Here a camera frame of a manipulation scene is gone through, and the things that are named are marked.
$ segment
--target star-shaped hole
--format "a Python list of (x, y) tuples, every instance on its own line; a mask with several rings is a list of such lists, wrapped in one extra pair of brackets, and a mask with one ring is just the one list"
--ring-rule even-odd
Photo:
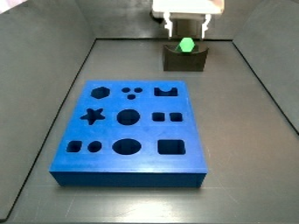
[(94, 110), (93, 108), (87, 109), (87, 114), (81, 118), (81, 120), (89, 120), (89, 125), (93, 125), (97, 120), (105, 120), (106, 117), (102, 115), (103, 108)]

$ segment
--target circular hole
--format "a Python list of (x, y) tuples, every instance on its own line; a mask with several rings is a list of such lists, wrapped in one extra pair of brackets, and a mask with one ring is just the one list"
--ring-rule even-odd
[(98, 152), (102, 149), (102, 142), (95, 141), (89, 145), (90, 152)]
[(137, 87), (137, 88), (135, 88), (135, 92), (137, 92), (137, 93), (142, 93), (142, 92), (143, 92), (143, 89), (142, 89), (141, 87)]
[(122, 91), (125, 92), (125, 93), (129, 93), (130, 92), (130, 87), (125, 87), (123, 89), (122, 89)]
[(139, 119), (141, 115), (134, 109), (125, 109), (117, 115), (117, 120), (123, 125), (133, 125)]
[(133, 155), (142, 149), (142, 144), (131, 138), (118, 140), (113, 145), (114, 151), (121, 155)]
[(82, 141), (70, 141), (67, 152), (79, 152), (82, 147)]
[(129, 96), (127, 96), (127, 99), (129, 100), (134, 100), (137, 98), (137, 96), (134, 95), (134, 94), (130, 94)]

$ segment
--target shape-shaped cutout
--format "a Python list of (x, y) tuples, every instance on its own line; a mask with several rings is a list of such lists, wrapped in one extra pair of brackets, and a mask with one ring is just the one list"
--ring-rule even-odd
[(159, 87), (154, 88), (155, 96), (178, 96), (178, 88), (173, 87), (170, 91), (163, 91)]
[(110, 89), (106, 87), (98, 87), (93, 89), (91, 96), (97, 99), (103, 99), (110, 96)]
[(183, 140), (159, 140), (158, 152), (162, 155), (183, 155), (186, 153)]
[(133, 155), (142, 149), (142, 144), (131, 138), (117, 141), (113, 145), (114, 151), (121, 155)]
[(79, 152), (82, 147), (82, 141), (70, 141), (67, 152)]
[(123, 93), (129, 93), (131, 91), (130, 87), (123, 87), (122, 89)]
[(137, 96), (134, 95), (134, 94), (130, 94), (129, 96), (127, 96), (127, 99), (129, 100), (134, 100), (137, 98)]
[(93, 108), (87, 109), (87, 114), (81, 118), (81, 120), (89, 120), (89, 125), (93, 125), (97, 120), (105, 120), (106, 117), (102, 115), (103, 108), (94, 110)]
[(117, 115), (117, 120), (123, 125), (134, 125), (139, 119), (141, 115), (134, 109), (125, 109)]
[(90, 152), (98, 152), (102, 149), (102, 142), (95, 141), (89, 145), (89, 151)]
[(182, 113), (171, 113), (171, 121), (173, 122), (182, 122), (183, 121), (183, 114)]
[(137, 87), (137, 88), (135, 88), (135, 92), (137, 92), (137, 93), (142, 93), (142, 92), (143, 92), (143, 89), (142, 89), (141, 87)]
[(165, 122), (165, 113), (153, 113), (153, 119), (155, 122)]

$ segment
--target hexagonal hole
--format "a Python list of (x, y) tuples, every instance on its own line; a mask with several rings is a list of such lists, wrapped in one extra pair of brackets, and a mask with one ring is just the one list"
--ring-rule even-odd
[(91, 96), (97, 99), (103, 99), (109, 97), (109, 95), (110, 95), (110, 89), (106, 87), (98, 87), (91, 91)]

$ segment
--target gray wall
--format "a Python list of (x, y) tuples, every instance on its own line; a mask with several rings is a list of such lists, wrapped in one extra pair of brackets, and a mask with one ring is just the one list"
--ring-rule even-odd
[(30, 0), (0, 15), (0, 220), (94, 40), (74, 0)]
[(234, 43), (299, 132), (299, 2), (265, 0)]
[[(167, 38), (165, 26), (150, 18), (151, 0), (77, 0), (99, 39)], [(261, 0), (226, 0), (214, 17), (207, 39), (233, 39)]]

